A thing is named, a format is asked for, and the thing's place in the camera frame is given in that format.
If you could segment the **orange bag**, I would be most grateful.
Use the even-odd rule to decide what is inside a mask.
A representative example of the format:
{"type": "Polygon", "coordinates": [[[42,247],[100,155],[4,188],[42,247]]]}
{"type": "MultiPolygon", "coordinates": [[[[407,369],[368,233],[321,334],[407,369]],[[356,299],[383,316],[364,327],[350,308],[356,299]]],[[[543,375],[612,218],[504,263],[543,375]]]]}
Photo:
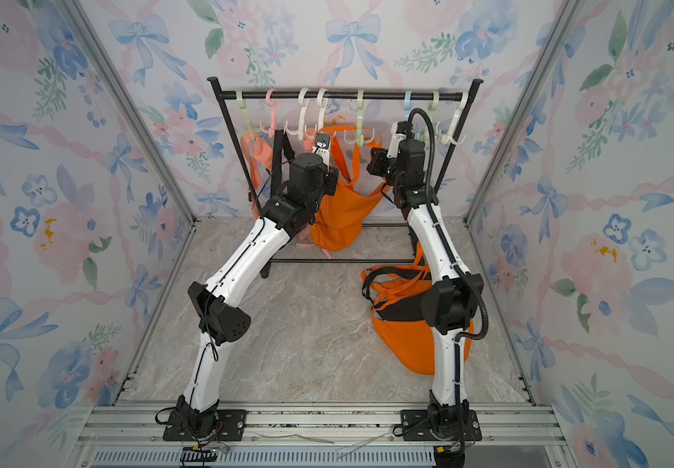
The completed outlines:
{"type": "Polygon", "coordinates": [[[321,133],[332,136],[331,154],[339,171],[335,194],[323,197],[320,206],[323,217],[321,245],[331,253],[342,251],[356,241],[362,232],[364,220],[374,211],[387,192],[383,183],[378,183],[368,195],[357,191],[360,176],[367,174],[367,171],[362,169],[362,150],[380,148],[382,142],[379,140],[363,147],[352,145],[352,163],[348,165],[346,152],[339,144],[336,133],[354,129],[355,126],[337,125],[327,126],[321,130],[321,133]]]}
{"type": "MultiPolygon", "coordinates": [[[[424,252],[420,245],[415,248],[415,259],[411,266],[426,266],[424,252]]],[[[423,322],[385,322],[374,319],[373,327],[387,347],[397,356],[399,362],[415,374],[431,376],[435,373],[434,338],[432,328],[440,325],[444,332],[456,327],[472,333],[475,328],[473,317],[479,301],[474,292],[459,279],[453,279],[440,286],[434,283],[421,302],[423,322]]]]}

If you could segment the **black strap bag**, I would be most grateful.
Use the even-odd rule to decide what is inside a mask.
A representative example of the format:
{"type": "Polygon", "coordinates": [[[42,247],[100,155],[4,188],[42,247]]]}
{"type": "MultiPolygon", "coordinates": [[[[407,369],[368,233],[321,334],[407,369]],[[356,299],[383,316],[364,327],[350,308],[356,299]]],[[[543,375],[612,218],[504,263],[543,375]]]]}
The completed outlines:
{"type": "Polygon", "coordinates": [[[426,266],[377,266],[362,271],[362,295],[371,303],[374,319],[423,322],[421,302],[432,288],[426,266]]]}

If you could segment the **pink bag with buckle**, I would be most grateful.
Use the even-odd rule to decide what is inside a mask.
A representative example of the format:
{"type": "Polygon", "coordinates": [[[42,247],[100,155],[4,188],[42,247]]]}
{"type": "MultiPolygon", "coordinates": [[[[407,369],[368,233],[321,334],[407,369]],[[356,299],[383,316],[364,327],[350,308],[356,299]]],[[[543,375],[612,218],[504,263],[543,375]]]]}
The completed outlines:
{"type": "Polygon", "coordinates": [[[333,259],[331,251],[321,245],[321,228],[323,228],[323,217],[321,216],[321,208],[317,208],[317,214],[315,214],[314,219],[309,224],[309,238],[310,242],[318,246],[323,255],[328,261],[333,259]]]}

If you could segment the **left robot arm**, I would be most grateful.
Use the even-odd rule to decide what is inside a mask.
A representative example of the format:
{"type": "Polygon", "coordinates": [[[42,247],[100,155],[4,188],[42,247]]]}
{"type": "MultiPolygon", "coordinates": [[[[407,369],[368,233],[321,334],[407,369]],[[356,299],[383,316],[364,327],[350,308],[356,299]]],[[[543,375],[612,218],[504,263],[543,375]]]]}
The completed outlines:
{"type": "Polygon", "coordinates": [[[336,191],[339,171],[323,156],[304,153],[288,166],[288,181],[266,202],[235,253],[206,282],[188,288],[199,318],[200,347],[189,384],[163,424],[166,441],[202,445],[230,428],[218,405],[234,343],[251,324],[239,308],[243,297],[272,257],[316,219],[323,197],[336,191]]]}

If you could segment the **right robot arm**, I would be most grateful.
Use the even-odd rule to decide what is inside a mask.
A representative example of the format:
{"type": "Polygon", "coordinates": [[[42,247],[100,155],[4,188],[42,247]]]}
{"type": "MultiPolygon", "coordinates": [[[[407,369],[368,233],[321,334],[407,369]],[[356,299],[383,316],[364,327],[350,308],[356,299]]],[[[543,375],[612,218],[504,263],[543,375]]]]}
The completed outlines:
{"type": "Polygon", "coordinates": [[[474,328],[484,309],[483,280],[463,263],[442,222],[436,194],[425,172],[425,146],[403,140],[374,148],[368,173],[383,177],[409,225],[414,245],[410,265],[376,266],[362,272],[362,295],[371,304],[377,335],[411,372],[434,378],[427,414],[403,423],[398,437],[431,437],[444,452],[473,439],[474,418],[464,384],[470,343],[486,336],[474,328]]]}

